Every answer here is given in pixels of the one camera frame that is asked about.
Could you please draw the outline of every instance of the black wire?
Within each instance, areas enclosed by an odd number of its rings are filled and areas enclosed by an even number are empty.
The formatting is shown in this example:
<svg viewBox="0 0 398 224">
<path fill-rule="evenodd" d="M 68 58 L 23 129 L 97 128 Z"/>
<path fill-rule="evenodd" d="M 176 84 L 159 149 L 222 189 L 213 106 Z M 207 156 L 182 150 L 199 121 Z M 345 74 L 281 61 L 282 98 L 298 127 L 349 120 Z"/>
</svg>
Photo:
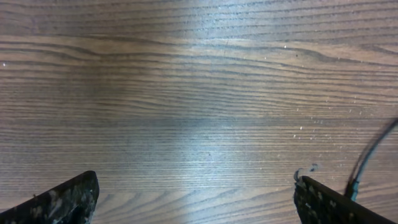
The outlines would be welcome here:
<svg viewBox="0 0 398 224">
<path fill-rule="evenodd" d="M 356 173 L 355 178 L 353 178 L 355 170 L 360 162 L 361 159 L 359 159 L 357 165 L 355 166 L 353 173 L 350 175 L 347 187 L 346 187 L 346 192 L 344 196 L 349 197 L 352 201 L 356 200 L 356 196 L 358 194 L 358 186 L 359 182 L 361 181 L 363 172 L 365 170 L 366 165 L 368 164 L 368 161 L 370 160 L 371 156 L 373 153 L 376 151 L 377 147 L 379 146 L 380 142 L 386 138 L 391 131 L 398 125 L 398 119 L 396 119 L 394 122 L 392 122 L 381 134 L 380 137 L 376 139 L 376 141 L 373 143 L 373 145 L 369 148 L 368 152 L 366 153 L 364 159 L 362 160 L 361 165 L 358 168 L 358 172 Z"/>
</svg>

